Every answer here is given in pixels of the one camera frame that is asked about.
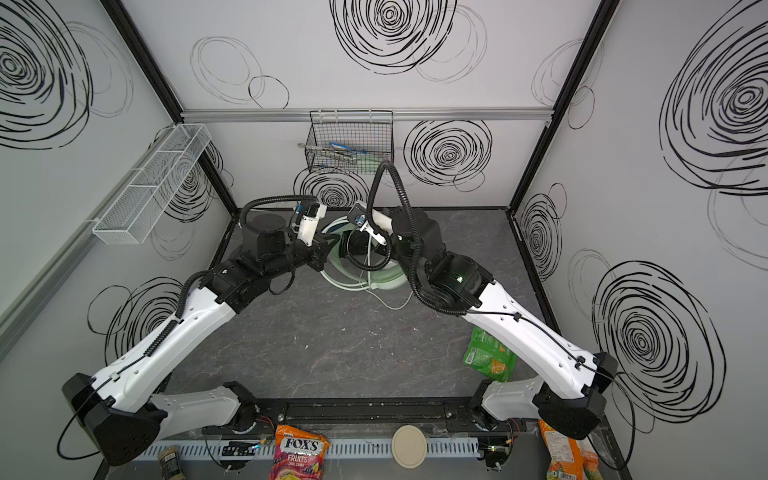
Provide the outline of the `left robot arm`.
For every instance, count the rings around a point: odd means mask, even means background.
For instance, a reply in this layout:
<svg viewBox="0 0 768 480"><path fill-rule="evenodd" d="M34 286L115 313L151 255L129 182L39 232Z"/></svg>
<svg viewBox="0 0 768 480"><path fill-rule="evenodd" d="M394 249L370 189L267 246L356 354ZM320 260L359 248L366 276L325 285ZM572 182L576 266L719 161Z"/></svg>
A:
<svg viewBox="0 0 768 480"><path fill-rule="evenodd" d="M257 297L274 294L274 279L307 265L320 272L331 250L318 232L326 207L311 195L256 199L239 218L242 243L227 259L192 274L166 320L111 364L62 387L78 423L111 466L124 465L155 441L221 427L247 434L264 422L253 394L236 381L196 393L157 389L203 340Z"/></svg>

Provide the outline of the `round beige lid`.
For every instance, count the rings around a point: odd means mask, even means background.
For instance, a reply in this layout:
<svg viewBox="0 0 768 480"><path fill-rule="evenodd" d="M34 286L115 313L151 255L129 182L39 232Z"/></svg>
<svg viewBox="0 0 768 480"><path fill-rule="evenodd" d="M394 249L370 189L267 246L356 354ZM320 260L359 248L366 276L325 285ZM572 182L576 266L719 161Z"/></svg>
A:
<svg viewBox="0 0 768 480"><path fill-rule="evenodd" d="M418 468L426 459L427 451L426 437L414 425L400 427L392 437L392 456L403 468Z"/></svg>

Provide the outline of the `green item in basket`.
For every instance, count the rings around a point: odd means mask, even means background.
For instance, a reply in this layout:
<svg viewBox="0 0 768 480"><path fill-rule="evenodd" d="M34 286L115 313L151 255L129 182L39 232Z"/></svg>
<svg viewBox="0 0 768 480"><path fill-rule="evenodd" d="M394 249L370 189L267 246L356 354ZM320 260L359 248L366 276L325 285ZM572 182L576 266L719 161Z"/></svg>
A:
<svg viewBox="0 0 768 480"><path fill-rule="evenodd" d="M383 161L391 161L391 151L358 151L353 171L359 175L374 175Z"/></svg>

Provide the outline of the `pink Fox's candy bag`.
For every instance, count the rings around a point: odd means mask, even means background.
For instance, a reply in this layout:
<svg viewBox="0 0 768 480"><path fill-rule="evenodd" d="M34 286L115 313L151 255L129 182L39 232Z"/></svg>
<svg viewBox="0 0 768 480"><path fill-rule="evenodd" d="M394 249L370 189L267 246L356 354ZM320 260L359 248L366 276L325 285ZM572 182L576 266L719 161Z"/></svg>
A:
<svg viewBox="0 0 768 480"><path fill-rule="evenodd" d="M288 425L276 429L270 480L320 480L330 442L322 435Z"/></svg>

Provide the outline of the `mint green headphones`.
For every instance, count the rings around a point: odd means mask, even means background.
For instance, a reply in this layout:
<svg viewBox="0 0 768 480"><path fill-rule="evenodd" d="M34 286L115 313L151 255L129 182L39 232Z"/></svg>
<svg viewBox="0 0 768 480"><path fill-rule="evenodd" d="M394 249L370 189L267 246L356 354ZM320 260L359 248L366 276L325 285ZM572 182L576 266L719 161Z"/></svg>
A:
<svg viewBox="0 0 768 480"><path fill-rule="evenodd" d="M388 304L379 295L380 291L394 291L408 285L406 274L396 261L390 260L379 271L364 271L341 257L343 244L344 242L340 240L328 256L325 269L321 272L326 282L345 292L369 294L391 311L401 310L410 303L413 298L412 292L408 293L404 302L399 306Z"/></svg>

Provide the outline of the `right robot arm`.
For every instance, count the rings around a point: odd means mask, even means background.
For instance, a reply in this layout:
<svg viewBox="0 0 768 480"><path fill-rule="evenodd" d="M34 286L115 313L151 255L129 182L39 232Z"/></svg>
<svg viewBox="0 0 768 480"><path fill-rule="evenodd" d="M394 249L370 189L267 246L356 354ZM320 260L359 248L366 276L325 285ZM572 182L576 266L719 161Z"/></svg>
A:
<svg viewBox="0 0 768 480"><path fill-rule="evenodd" d="M392 162L378 164L364 207L350 222L384 244L384 259L397 261L424 306L487 331L534 369L531 390L517 381L513 390L484 392L482 409L496 420L534 416L569 438L588 439L604 416L604 392L620 374L616 359L569 342L477 261L449 251L439 224L411 205Z"/></svg>

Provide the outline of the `aluminium wall rail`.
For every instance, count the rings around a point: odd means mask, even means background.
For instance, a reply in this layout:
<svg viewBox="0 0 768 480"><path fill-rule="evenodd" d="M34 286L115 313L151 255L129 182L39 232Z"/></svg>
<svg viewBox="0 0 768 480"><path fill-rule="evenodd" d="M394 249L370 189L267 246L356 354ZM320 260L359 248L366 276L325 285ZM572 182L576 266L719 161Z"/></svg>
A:
<svg viewBox="0 0 768 480"><path fill-rule="evenodd" d="M549 121L554 111L548 107L396 107L384 108L285 108L285 109L197 109L181 113L183 120L194 123L264 123L264 122L372 122L484 120Z"/></svg>

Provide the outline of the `green snack bag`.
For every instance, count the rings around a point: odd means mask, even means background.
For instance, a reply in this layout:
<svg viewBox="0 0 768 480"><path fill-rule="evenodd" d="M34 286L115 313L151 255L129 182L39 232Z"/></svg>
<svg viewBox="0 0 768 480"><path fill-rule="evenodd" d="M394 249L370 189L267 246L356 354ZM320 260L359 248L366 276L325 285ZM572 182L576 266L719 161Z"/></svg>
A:
<svg viewBox="0 0 768 480"><path fill-rule="evenodd" d="M475 326L463 356L463 364L497 382L511 379L517 356L485 330Z"/></svg>

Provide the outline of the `orange snack bag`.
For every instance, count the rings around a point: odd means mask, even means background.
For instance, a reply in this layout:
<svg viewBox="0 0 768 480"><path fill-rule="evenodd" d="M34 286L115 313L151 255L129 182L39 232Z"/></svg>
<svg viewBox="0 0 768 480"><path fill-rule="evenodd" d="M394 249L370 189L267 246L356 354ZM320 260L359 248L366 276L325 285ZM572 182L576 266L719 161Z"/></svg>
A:
<svg viewBox="0 0 768 480"><path fill-rule="evenodd" d="M603 480L597 452L588 440L571 439L543 420L538 425L550 455L547 480Z"/></svg>

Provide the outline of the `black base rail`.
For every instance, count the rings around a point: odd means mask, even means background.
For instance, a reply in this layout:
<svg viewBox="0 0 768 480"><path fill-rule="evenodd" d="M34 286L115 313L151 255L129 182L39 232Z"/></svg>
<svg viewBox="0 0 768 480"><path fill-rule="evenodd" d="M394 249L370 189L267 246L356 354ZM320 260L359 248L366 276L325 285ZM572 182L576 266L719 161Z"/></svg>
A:
<svg viewBox="0 0 768 480"><path fill-rule="evenodd" d="M245 433L253 429L266 434L281 424L418 424L451 433L495 432L504 430L508 419L537 417L534 407L517 407L496 418L477 397L265 398L257 399L255 405L255 412L237 413L215 430Z"/></svg>

